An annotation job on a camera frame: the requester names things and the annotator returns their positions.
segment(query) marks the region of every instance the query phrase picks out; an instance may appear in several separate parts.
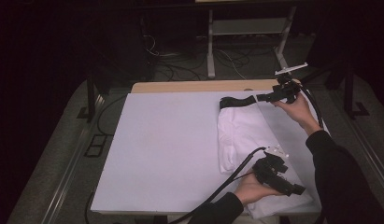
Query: black long-sleeved shirt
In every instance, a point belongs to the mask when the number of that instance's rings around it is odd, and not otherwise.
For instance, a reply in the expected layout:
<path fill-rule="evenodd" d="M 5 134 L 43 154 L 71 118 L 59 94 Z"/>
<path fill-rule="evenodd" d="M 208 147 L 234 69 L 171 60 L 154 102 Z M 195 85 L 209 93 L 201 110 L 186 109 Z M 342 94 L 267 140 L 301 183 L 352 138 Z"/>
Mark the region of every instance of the black long-sleeved shirt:
<path fill-rule="evenodd" d="M 325 131 L 312 133 L 306 145 L 313 155 L 322 213 L 329 224 L 383 223 L 384 210 L 352 156 Z M 201 206 L 190 224 L 230 224 L 244 210 L 233 193 Z"/>

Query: dark background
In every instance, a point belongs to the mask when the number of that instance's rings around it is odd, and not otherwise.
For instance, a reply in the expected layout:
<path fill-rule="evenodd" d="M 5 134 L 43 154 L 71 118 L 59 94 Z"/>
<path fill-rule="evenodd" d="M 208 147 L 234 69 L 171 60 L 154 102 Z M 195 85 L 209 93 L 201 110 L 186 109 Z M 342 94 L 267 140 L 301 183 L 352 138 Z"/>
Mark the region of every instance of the dark background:
<path fill-rule="evenodd" d="M 106 1 L 105 7 L 117 4 Z M 122 7 L 140 4 L 121 1 Z M 193 46 L 196 35 L 206 35 L 206 10 L 80 10 L 100 6 L 83 0 L 0 1 L 0 223 L 6 223 L 66 103 L 88 76 L 101 93 L 149 81 L 154 60 L 144 50 L 144 32 L 166 47 L 188 41 Z M 257 11 L 227 8 L 216 15 L 249 17 Z M 384 104 L 384 4 L 345 0 L 298 7 L 292 34 L 299 33 L 318 34 L 307 58 L 311 65 L 345 55 Z"/>

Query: human hand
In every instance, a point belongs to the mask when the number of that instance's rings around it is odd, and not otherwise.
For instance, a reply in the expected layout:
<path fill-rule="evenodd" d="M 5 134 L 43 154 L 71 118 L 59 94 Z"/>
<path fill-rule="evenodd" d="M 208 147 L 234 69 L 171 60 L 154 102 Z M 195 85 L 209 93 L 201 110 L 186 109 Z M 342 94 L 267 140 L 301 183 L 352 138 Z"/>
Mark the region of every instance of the human hand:
<path fill-rule="evenodd" d="M 321 130 L 320 125 L 311 114 L 308 102 L 301 92 L 297 93 L 296 100 L 292 104 L 285 104 L 280 101 L 272 103 L 282 108 L 288 116 L 305 129 L 308 135 Z"/>
<path fill-rule="evenodd" d="M 275 189 L 264 186 L 256 179 L 252 169 L 248 171 L 248 175 L 244 176 L 235 190 L 235 196 L 246 206 L 249 203 L 255 203 L 261 198 L 269 195 L 281 195 Z"/>

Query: white towel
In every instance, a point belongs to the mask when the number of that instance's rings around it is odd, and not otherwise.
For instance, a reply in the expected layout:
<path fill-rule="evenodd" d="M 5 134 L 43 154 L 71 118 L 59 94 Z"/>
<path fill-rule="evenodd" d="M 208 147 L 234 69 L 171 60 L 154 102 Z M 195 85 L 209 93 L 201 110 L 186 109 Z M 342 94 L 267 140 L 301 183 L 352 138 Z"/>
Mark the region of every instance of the white towel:
<path fill-rule="evenodd" d="M 218 135 L 220 172 L 222 174 L 234 172 L 254 149 L 278 145 L 278 140 L 268 126 L 257 103 L 221 109 L 218 119 Z M 262 157 L 264 157 L 262 151 L 255 153 L 240 175 Z M 289 161 L 287 159 L 284 161 L 288 170 L 283 176 L 292 184 L 303 186 Z M 256 203 L 249 204 L 247 210 L 253 218 L 261 218 L 310 202 L 312 202 L 312 198 L 305 190 L 302 195 L 265 197 Z"/>

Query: person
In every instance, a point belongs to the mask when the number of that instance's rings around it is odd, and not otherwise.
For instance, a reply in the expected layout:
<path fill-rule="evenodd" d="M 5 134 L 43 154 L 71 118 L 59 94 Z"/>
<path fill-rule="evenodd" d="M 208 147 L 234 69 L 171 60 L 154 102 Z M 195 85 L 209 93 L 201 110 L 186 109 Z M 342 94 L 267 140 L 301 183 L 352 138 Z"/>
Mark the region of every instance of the person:
<path fill-rule="evenodd" d="M 327 223 L 384 223 L 384 209 L 369 189 L 361 168 L 319 126 L 302 93 L 297 94 L 292 104 L 272 104 L 282 108 L 308 135 L 306 146 L 313 156 L 315 182 Z M 244 211 L 244 206 L 268 195 L 279 193 L 260 184 L 253 174 L 246 175 L 234 193 L 227 192 L 217 202 L 203 204 L 189 223 L 230 224 Z"/>

